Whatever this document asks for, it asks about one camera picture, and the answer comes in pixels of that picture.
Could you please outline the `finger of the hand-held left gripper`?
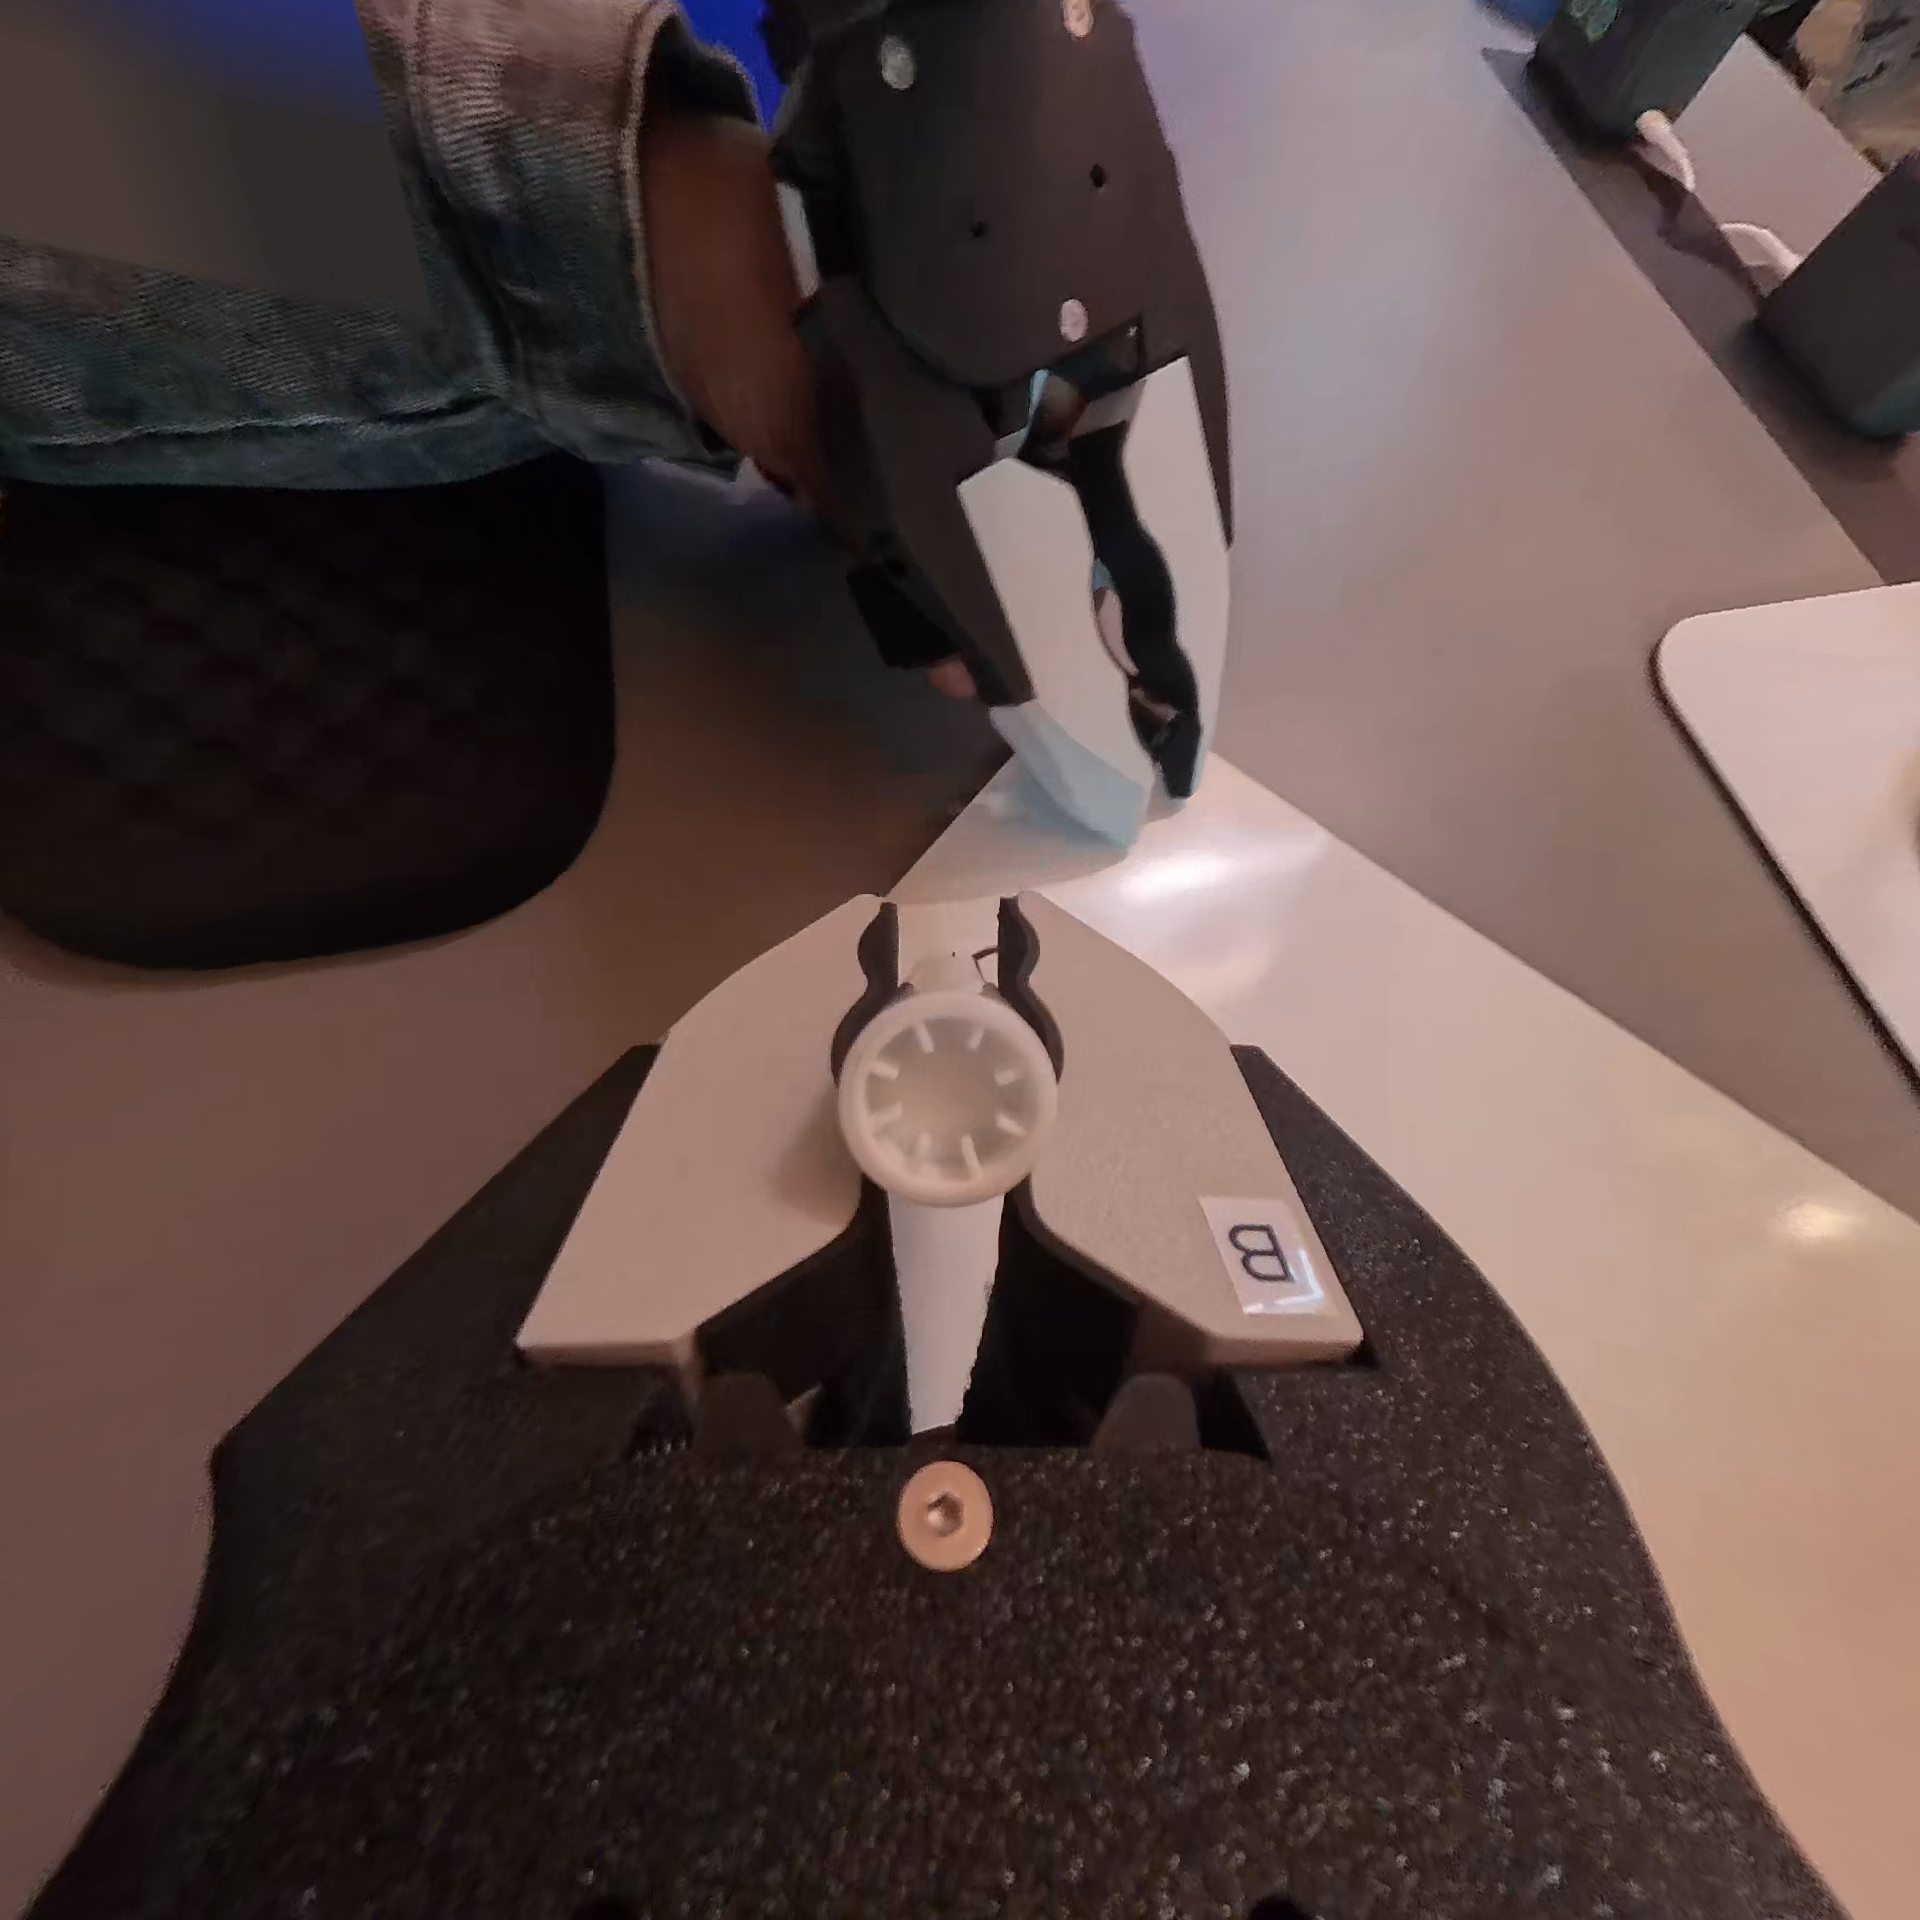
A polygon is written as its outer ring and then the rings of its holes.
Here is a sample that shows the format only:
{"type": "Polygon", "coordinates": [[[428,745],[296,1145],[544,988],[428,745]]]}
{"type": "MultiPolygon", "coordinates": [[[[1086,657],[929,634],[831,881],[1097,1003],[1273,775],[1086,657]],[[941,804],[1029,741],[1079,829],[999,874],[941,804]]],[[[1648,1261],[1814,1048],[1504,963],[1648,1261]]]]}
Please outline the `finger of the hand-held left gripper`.
{"type": "Polygon", "coordinates": [[[991,709],[994,731],[1064,816],[1127,850],[1156,770],[1131,717],[1129,678],[1097,624],[1081,499],[1021,460],[974,472],[959,499],[1029,684],[991,709]]]}
{"type": "Polygon", "coordinates": [[[1189,358],[1091,404],[1069,440],[1125,721],[1171,804],[1215,748],[1231,640],[1231,505],[1222,504],[1189,358]]]}

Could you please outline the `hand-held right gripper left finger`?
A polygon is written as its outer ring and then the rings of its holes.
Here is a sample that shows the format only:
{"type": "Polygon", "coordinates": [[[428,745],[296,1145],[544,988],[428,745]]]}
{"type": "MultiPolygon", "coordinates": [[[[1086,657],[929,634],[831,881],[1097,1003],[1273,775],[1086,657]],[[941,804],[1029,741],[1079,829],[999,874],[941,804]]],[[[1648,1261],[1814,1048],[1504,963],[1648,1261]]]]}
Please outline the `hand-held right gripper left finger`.
{"type": "Polygon", "coordinates": [[[566,1232],[518,1351],[811,1404],[808,1445],[910,1439],[888,1202],[848,1149],[836,1063],[901,986],[901,914],[857,897],[670,1030],[566,1232]]]}

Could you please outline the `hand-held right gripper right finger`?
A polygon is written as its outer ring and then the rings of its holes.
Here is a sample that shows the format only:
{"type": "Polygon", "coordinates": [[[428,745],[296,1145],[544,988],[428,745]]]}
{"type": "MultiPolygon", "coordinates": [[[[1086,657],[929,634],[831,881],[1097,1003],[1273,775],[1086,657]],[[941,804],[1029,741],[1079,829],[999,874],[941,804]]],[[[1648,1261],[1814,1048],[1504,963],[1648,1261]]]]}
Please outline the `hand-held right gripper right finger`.
{"type": "Polygon", "coordinates": [[[1058,1119],[1004,1204],[964,1439],[1255,1445],[1237,1376],[1358,1363],[1366,1332],[1237,1051],[1037,892],[997,904],[997,986],[1038,1017],[1058,1119]]]}

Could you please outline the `blue plastic bin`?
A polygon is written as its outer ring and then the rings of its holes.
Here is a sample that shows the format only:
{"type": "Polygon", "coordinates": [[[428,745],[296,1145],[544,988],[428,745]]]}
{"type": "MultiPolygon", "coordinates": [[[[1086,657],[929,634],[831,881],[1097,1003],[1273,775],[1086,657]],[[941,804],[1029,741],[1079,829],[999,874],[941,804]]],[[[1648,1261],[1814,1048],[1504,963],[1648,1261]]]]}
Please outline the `blue plastic bin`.
{"type": "Polygon", "coordinates": [[[691,31],[720,51],[748,80],[757,118],[773,126],[784,80],[769,42],[771,2],[684,2],[691,31]]]}

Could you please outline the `white whiteboard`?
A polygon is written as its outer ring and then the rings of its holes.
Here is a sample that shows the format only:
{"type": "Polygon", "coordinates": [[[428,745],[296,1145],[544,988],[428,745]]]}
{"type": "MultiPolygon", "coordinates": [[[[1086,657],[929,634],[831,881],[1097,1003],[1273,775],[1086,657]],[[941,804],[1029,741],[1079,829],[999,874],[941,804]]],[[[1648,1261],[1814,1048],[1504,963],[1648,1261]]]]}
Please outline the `white whiteboard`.
{"type": "Polygon", "coordinates": [[[1570,1390],[1758,1787],[1918,1909],[1918,1229],[1213,759],[1118,853],[1003,769],[903,903],[1046,897],[1255,1042],[1570,1390]]]}

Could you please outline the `person's left hand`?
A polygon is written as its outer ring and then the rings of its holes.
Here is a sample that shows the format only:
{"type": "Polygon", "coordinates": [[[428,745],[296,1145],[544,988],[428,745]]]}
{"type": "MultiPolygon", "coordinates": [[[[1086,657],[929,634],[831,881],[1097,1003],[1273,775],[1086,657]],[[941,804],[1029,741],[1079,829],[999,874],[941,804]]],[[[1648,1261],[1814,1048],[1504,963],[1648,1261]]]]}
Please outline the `person's left hand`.
{"type": "Polygon", "coordinates": [[[765,134],[731,115],[652,107],[638,167],[667,376],[701,427],[827,516],[816,372],[765,134]]]}

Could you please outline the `white metal stand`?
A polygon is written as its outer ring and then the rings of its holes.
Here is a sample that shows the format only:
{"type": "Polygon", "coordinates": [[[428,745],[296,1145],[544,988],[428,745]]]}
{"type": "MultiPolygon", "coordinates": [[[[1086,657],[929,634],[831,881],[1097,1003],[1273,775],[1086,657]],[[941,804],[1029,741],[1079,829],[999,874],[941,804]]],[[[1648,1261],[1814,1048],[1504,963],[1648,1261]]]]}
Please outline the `white metal stand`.
{"type": "Polygon", "coordinates": [[[1653,678],[1801,916],[1918,1069],[1918,587],[1680,621],[1653,678]]]}

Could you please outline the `black textured pad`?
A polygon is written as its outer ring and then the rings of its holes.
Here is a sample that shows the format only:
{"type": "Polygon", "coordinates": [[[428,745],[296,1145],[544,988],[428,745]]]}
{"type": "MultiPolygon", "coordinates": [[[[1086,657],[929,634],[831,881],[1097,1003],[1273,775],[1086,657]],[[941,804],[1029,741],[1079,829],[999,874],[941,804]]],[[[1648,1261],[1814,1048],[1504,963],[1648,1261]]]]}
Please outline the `black textured pad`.
{"type": "Polygon", "coordinates": [[[587,850],[615,754],[589,463],[6,483],[3,906],[48,946],[226,970],[490,922],[587,850]]]}

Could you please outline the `black and blue battery stack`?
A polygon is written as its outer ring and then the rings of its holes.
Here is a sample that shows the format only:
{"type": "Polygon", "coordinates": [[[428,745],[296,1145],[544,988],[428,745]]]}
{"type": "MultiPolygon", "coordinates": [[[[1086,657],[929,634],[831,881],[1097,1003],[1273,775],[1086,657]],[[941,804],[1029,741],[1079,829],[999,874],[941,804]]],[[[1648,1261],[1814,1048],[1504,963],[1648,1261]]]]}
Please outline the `black and blue battery stack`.
{"type": "Polygon", "coordinates": [[[1816,2],[1563,2],[1528,71],[1577,131],[1609,142],[1634,136],[1646,112],[1683,112],[1754,25],[1787,40],[1816,2]]]}

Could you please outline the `dark grey charger box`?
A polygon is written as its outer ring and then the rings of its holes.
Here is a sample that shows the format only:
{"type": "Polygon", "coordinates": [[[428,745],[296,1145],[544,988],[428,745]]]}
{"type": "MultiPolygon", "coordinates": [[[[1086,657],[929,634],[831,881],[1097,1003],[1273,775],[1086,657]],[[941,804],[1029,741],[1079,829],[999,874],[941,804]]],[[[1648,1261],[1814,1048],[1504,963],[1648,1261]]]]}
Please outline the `dark grey charger box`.
{"type": "Polygon", "coordinates": [[[1905,156],[1758,307],[1823,409],[1869,440],[1918,432],[1918,171],[1905,156]]]}

